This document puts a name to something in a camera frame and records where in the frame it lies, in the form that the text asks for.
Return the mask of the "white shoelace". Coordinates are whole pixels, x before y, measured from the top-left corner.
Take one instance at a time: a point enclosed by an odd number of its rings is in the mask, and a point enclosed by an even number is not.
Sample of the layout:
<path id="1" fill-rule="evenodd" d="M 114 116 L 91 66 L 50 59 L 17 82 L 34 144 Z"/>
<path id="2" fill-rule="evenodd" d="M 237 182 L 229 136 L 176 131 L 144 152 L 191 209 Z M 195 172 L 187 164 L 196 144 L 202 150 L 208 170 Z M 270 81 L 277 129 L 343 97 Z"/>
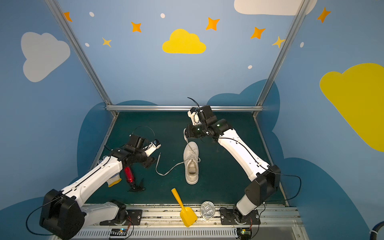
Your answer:
<path id="1" fill-rule="evenodd" d="M 184 136 L 184 140 L 186 141 L 186 143 L 188 144 L 189 143 L 189 140 Z M 156 173 L 158 174 L 158 175 L 160 175 L 160 176 L 162 176 L 162 177 L 164 177 L 164 176 L 166 176 L 166 175 L 168 175 L 174 168 L 176 168 L 176 167 L 178 167 L 178 166 L 180 166 L 180 165 L 184 165 L 184 167 L 185 167 L 185 164 L 184 164 L 184 160 L 182 161 L 182 162 L 179 162 L 179 163 L 176 163 L 174 166 L 172 166 L 167 172 L 165 172 L 165 173 L 160 173 L 159 171 L 158 171 L 158 165 L 159 165 L 159 163 L 160 163 L 160 159 L 161 159 L 161 153 L 159 153 L 159 156 L 158 156 L 158 158 L 157 158 L 157 162 L 156 162 L 156 166 L 155 166 L 155 171 L 156 171 Z"/>

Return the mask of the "white sneaker shoe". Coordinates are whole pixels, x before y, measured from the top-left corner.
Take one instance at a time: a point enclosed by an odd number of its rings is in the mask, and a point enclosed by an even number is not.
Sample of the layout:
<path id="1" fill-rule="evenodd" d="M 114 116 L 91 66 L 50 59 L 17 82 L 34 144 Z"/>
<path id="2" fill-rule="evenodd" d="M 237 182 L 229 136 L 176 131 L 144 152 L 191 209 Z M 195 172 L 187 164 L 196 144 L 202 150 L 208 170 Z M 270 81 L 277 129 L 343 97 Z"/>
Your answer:
<path id="1" fill-rule="evenodd" d="M 199 180 L 199 148 L 195 142 L 189 142 L 183 153 L 186 181 L 194 185 Z"/>

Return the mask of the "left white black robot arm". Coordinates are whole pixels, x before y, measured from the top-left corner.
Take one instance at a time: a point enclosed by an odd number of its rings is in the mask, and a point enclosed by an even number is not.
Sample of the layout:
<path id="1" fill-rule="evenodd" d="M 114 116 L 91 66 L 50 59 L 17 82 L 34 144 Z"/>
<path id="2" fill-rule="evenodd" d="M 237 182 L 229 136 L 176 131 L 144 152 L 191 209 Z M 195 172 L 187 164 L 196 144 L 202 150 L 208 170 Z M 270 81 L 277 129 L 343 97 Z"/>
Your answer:
<path id="1" fill-rule="evenodd" d="M 149 168 L 155 158 L 152 154 L 161 147 L 155 139 L 145 145 L 147 139 L 130 134 L 130 140 L 125 145 L 112 149 L 96 167 L 60 191 L 49 191 L 38 209 L 41 211 L 39 225 L 62 240 L 73 238 L 82 228 L 106 222 L 113 225 L 131 225 L 126 205 L 111 200 L 104 204 L 85 206 L 89 197 L 104 183 L 112 187 L 119 183 L 121 171 L 129 179 L 133 192 L 144 190 L 142 185 L 135 186 L 135 178 L 131 167 L 139 163 Z"/>

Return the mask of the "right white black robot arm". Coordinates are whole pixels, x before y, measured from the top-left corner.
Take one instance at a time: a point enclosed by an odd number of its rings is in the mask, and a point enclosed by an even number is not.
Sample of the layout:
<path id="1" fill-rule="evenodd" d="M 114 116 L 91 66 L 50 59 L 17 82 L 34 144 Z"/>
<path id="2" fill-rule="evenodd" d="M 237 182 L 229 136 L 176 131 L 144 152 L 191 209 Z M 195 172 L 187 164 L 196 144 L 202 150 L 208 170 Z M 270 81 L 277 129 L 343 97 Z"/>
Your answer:
<path id="1" fill-rule="evenodd" d="M 277 192 L 281 177 L 286 175 L 278 166 L 257 156 L 227 120 L 218 120 L 210 106 L 192 107 L 188 116 L 192 123 L 184 130 L 185 139 L 213 138 L 234 157 L 251 181 L 245 195 L 234 205 L 237 223 L 245 223 L 253 210 Z"/>

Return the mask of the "yellow object behind left arm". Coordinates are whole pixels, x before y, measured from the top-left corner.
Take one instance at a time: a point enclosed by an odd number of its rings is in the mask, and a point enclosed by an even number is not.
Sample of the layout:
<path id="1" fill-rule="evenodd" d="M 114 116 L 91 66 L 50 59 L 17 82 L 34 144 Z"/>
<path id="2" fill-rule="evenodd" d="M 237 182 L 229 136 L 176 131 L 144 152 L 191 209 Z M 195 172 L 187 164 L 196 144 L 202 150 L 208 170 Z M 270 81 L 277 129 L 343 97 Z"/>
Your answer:
<path id="1" fill-rule="evenodd" d="M 108 184 L 108 187 L 111 188 L 112 186 L 118 184 L 119 182 L 121 182 L 121 177 L 120 176 L 114 176 L 110 179 L 107 180 L 107 184 Z"/>

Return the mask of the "left small circuit board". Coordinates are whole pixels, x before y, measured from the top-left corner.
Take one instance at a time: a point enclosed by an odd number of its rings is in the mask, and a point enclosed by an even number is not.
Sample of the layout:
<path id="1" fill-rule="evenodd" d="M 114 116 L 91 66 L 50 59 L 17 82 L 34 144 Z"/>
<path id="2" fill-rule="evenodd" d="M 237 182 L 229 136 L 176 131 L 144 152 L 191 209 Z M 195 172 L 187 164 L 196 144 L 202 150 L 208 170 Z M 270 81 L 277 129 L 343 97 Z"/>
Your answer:
<path id="1" fill-rule="evenodd" d="M 128 229 L 111 229 L 109 233 L 109 240 L 124 240 L 126 237 L 128 237 L 128 235 Z"/>

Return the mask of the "small circuit board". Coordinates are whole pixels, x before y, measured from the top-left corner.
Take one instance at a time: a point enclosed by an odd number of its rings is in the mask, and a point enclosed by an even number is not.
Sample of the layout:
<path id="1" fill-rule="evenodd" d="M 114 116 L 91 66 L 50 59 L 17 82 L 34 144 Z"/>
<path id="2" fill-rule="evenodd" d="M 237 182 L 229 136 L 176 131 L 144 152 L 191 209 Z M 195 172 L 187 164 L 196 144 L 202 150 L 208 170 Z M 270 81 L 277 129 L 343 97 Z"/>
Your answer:
<path id="1" fill-rule="evenodd" d="M 237 228 L 237 240 L 250 240 L 252 238 L 252 230 Z"/>
<path id="2" fill-rule="evenodd" d="M 128 229 L 111 229 L 109 233 L 109 240 L 124 240 L 126 237 L 128 237 L 128 235 Z"/>

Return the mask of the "yellow plastic toy shovel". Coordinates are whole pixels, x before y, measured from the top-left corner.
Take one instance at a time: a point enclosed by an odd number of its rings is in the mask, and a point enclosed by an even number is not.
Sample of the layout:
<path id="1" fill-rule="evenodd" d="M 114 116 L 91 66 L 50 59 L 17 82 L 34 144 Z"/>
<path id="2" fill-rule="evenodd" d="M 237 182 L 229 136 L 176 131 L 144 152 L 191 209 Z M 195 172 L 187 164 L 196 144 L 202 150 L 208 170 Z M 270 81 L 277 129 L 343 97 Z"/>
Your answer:
<path id="1" fill-rule="evenodd" d="M 197 215 L 190 207 L 185 207 L 177 190 L 173 188 L 171 190 L 172 194 L 174 195 L 176 201 L 181 207 L 180 217 L 186 227 L 192 226 L 197 221 Z"/>

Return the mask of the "right small circuit board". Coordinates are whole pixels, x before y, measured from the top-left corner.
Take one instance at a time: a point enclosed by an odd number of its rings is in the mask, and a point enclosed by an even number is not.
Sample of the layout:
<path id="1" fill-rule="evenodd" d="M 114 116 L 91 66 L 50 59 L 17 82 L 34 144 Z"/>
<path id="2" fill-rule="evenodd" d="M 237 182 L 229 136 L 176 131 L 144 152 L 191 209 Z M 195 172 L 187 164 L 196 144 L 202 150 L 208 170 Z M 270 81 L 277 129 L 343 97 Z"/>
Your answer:
<path id="1" fill-rule="evenodd" d="M 252 238 L 252 230 L 237 228 L 237 240 L 250 240 Z"/>

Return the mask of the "aluminium frame back rail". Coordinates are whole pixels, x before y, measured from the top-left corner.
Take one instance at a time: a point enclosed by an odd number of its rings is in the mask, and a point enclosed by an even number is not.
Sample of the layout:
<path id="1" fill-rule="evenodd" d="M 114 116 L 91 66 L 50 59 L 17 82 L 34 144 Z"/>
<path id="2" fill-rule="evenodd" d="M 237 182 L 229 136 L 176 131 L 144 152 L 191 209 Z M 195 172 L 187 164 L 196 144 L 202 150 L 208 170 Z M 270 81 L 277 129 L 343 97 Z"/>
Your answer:
<path id="1" fill-rule="evenodd" d="M 107 111 L 116 112 L 187 112 L 193 106 L 137 106 L 137 105 L 107 105 Z M 211 106 L 213 111 L 220 112 L 261 112 L 262 106 Z"/>

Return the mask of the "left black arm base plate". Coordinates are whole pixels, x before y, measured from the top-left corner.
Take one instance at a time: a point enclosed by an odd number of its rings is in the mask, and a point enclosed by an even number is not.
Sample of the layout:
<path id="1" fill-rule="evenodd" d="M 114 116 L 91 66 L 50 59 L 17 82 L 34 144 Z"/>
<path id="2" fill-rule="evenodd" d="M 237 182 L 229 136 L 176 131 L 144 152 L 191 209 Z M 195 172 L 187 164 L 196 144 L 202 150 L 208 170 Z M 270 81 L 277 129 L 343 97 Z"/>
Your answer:
<path id="1" fill-rule="evenodd" d="M 100 222 L 100 226 L 138 226 L 142 219 L 142 210 L 119 210 L 113 220 Z"/>

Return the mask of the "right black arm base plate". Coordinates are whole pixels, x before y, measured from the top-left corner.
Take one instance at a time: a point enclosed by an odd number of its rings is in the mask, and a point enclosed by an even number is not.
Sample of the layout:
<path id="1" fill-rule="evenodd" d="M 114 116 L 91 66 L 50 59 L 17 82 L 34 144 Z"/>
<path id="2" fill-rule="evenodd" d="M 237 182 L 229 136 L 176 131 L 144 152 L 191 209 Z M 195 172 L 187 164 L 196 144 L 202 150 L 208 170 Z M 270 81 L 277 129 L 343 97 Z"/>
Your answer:
<path id="1" fill-rule="evenodd" d="M 237 209 L 219 209 L 222 225 L 258 225 L 261 223 L 260 214 L 257 210 L 251 211 L 247 215 L 242 215 Z"/>

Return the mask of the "aluminium frame right post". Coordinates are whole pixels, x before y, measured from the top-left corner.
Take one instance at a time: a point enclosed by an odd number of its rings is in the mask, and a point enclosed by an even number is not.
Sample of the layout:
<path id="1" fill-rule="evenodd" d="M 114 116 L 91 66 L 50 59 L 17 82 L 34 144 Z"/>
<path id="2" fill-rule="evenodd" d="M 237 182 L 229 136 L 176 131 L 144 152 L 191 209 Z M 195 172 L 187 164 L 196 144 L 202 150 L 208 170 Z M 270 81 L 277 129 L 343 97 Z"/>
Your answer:
<path id="1" fill-rule="evenodd" d="M 266 83 L 264 84 L 264 87 L 258 97 L 256 107 L 259 108 L 259 110 L 253 111 L 253 118 L 256 120 L 257 115 L 259 112 L 263 110 L 263 104 L 268 96 L 268 93 L 270 92 L 272 85 L 278 76 L 278 73 L 280 71 L 280 68 L 283 65 L 283 62 L 288 55 L 288 52 L 290 50 L 291 45 L 294 42 L 294 39 L 304 21 L 304 18 L 306 16 L 306 11 L 309 8 L 311 1 L 310 0 L 304 0 L 299 5 L 298 11 L 293 19 L 293 22 L 288 30 L 288 33 L 286 35 L 286 40 L 283 42 L 283 46 L 280 48 L 278 56 L 276 58 L 276 61 L 273 65 L 273 68 L 269 74 L 269 77 L 267 78 Z"/>

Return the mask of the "aluminium frame post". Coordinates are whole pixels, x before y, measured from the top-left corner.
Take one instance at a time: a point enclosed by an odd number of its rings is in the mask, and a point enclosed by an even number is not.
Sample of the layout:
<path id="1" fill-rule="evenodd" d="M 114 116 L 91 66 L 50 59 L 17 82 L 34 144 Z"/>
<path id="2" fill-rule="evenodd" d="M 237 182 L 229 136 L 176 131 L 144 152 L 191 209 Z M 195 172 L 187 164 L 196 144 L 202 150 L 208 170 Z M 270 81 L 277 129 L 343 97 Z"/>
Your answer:
<path id="1" fill-rule="evenodd" d="M 61 9 L 60 4 L 58 1 L 52 1 L 52 0 L 45 0 L 45 3 L 47 4 L 48 8 L 50 9 L 51 13 L 53 14 L 54 18 L 58 22 L 59 26 L 61 27 L 63 33 L 67 37 L 69 43 L 71 44 L 72 48 L 74 49 L 76 55 L 78 56 L 81 64 L 83 65 L 85 71 L 87 72 L 89 78 L 93 82 L 94 86 L 96 87 L 96 90 L 98 91 L 99 95 L 101 96 L 102 100 L 106 104 L 106 107 L 113 105 L 110 97 L 108 96 L 100 78 L 98 77 L 96 71 L 94 70 L 92 64 L 90 63 L 88 57 L 86 56 L 86 53 L 79 42 L 76 34 L 74 33 L 70 22 L 66 19 L 64 12 Z"/>
<path id="2" fill-rule="evenodd" d="M 291 45 L 294 42 L 294 39 L 304 21 L 304 18 L 306 16 L 306 11 L 309 8 L 311 1 L 310 0 L 304 0 L 299 5 L 298 11 L 293 19 L 293 22 L 288 30 L 288 33 L 286 35 L 286 40 L 283 42 L 283 46 L 280 48 L 278 56 L 276 58 L 276 61 L 273 65 L 273 68 L 269 74 L 269 77 L 267 78 L 266 83 L 264 84 L 264 87 L 258 97 L 256 107 L 259 108 L 259 110 L 253 111 L 253 118 L 256 120 L 257 115 L 259 112 L 263 110 L 263 104 L 268 96 L 268 93 L 270 92 L 272 85 L 278 76 L 278 73 L 280 71 L 280 68 L 283 65 L 283 62 L 288 55 L 288 52 L 290 50 Z"/>

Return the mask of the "aluminium frame left post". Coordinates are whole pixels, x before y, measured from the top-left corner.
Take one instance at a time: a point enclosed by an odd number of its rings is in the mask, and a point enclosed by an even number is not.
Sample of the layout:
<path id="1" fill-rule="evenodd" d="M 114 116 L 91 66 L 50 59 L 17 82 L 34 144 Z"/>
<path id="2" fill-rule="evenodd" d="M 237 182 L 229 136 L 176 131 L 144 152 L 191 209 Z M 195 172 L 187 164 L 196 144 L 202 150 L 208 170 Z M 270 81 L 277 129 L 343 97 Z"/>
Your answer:
<path id="1" fill-rule="evenodd" d="M 93 82 L 94 86 L 96 87 L 96 90 L 98 91 L 99 95 L 101 96 L 102 100 L 106 104 L 106 107 L 113 105 L 110 97 L 108 96 L 100 78 L 98 77 L 96 71 L 94 70 L 92 64 L 90 63 L 88 57 L 86 56 L 86 53 L 79 42 L 76 34 L 74 33 L 70 22 L 66 19 L 64 12 L 61 9 L 60 4 L 58 1 L 52 1 L 52 0 L 45 0 L 45 3 L 47 4 L 48 8 L 50 9 L 51 13 L 53 14 L 54 18 L 58 22 L 59 26 L 61 27 L 63 33 L 67 37 L 69 43 L 71 44 L 72 48 L 74 49 L 76 55 L 78 56 L 81 64 L 83 65 L 85 71 L 87 72 L 89 78 Z"/>

